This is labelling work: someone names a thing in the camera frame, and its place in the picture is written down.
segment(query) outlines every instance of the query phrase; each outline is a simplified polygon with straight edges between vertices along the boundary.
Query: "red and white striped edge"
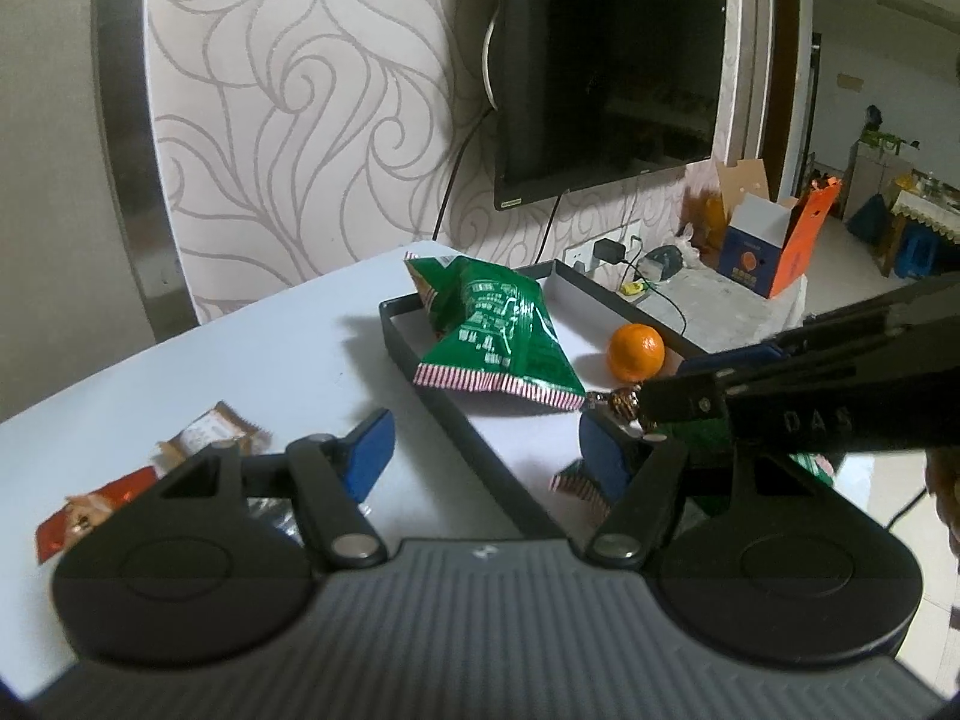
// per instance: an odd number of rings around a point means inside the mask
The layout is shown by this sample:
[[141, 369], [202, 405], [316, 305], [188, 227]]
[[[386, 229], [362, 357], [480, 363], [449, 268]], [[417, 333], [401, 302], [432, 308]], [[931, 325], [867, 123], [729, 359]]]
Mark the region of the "red and white striped edge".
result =
[[583, 474], [560, 471], [550, 480], [550, 491], [573, 495], [575, 498], [586, 501], [596, 525], [607, 519], [610, 514], [610, 504], [604, 500], [596, 485]]
[[502, 371], [488, 373], [421, 362], [416, 367], [414, 384], [439, 389], [464, 389], [467, 392], [508, 392], [565, 412], [574, 412], [584, 405], [584, 396], [581, 394], [567, 389], [551, 389]]
[[833, 470], [833, 465], [830, 461], [825, 458], [823, 455], [814, 455], [813, 461], [818, 464], [820, 470], [822, 470], [830, 479], [836, 478], [836, 471]]
[[[411, 251], [408, 251], [403, 255], [403, 261], [407, 260], [419, 260], [422, 259], [418, 255], [414, 254]], [[414, 283], [416, 284], [416, 292], [421, 297], [421, 303], [424, 305], [424, 308], [429, 311], [430, 306], [433, 305], [433, 299], [437, 296], [437, 291], [426, 283], [426, 280], [420, 274], [411, 274], [414, 278]]]

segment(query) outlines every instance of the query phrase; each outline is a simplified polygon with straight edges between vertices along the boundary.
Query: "lace tablecloth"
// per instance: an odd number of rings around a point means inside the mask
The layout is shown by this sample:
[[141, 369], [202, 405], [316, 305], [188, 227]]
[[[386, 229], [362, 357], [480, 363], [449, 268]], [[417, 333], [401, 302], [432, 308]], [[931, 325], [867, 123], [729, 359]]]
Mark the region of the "lace tablecloth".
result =
[[951, 241], [960, 242], [960, 212], [946, 205], [916, 196], [910, 191], [901, 191], [890, 210], [925, 224]]

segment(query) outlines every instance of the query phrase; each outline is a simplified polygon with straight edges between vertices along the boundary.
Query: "yellow plug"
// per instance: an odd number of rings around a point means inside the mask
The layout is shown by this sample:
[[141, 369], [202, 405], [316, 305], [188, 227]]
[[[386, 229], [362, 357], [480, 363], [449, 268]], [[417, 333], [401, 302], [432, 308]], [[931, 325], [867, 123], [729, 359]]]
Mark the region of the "yellow plug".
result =
[[648, 289], [644, 281], [628, 281], [620, 287], [620, 294], [627, 296], [627, 298], [635, 298], [640, 293], [645, 293]]

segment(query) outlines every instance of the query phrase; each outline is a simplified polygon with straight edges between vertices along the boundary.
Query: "mandarin orange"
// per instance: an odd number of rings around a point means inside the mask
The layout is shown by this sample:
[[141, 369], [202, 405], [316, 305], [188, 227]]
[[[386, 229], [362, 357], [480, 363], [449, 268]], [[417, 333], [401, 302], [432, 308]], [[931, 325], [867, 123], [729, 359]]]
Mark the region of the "mandarin orange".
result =
[[664, 366], [664, 339], [645, 324], [625, 324], [607, 346], [607, 367], [620, 381], [635, 384], [656, 376]]

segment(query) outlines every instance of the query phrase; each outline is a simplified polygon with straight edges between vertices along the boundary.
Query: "candy wrapper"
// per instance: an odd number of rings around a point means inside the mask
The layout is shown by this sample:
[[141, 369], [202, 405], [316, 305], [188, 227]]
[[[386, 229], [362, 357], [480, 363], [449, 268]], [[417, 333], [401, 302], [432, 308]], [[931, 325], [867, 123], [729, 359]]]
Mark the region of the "candy wrapper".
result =
[[160, 452], [173, 467], [197, 454], [213, 442], [239, 442], [245, 455], [259, 454], [270, 445], [270, 434], [220, 401], [177, 433], [168, 442], [160, 442]]
[[45, 563], [73, 546], [156, 481], [157, 471], [147, 466], [93, 493], [69, 496], [66, 505], [37, 528], [37, 562]]
[[560, 410], [583, 405], [584, 387], [536, 281], [464, 256], [409, 259], [406, 266], [440, 338], [414, 384], [508, 392]]

